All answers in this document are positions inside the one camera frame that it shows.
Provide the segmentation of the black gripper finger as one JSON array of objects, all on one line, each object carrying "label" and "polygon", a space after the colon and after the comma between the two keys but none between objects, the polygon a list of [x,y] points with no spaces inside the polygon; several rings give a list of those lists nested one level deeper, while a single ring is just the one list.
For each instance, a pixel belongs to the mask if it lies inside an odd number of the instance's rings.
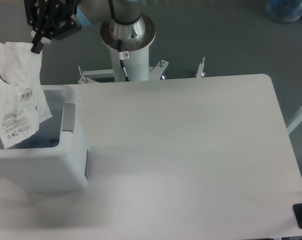
[{"label": "black gripper finger", "polygon": [[32,42],[48,45],[51,40],[48,36],[49,22],[49,0],[24,0],[24,8],[28,25],[32,27]]},{"label": "black gripper finger", "polygon": [[52,39],[59,25],[62,5],[61,0],[30,1],[30,25],[34,32],[31,52],[40,54],[44,46],[42,40]]}]

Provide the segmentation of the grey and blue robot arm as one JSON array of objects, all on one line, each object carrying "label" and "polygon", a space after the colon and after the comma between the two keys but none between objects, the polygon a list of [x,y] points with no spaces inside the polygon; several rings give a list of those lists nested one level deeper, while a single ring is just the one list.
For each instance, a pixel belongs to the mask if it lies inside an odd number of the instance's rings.
[{"label": "grey and blue robot arm", "polygon": [[31,52],[40,54],[53,39],[62,40],[82,27],[114,20],[131,25],[141,16],[138,0],[25,0],[26,21],[31,26]]}]

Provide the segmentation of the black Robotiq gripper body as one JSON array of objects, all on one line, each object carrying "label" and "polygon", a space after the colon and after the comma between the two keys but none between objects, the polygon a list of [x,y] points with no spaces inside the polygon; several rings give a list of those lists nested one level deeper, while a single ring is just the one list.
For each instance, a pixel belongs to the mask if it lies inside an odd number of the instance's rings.
[{"label": "black Robotiq gripper body", "polygon": [[56,14],[53,18],[53,27],[50,30],[51,39],[62,40],[82,29],[76,20],[80,3],[81,0],[59,0],[56,3]]}]

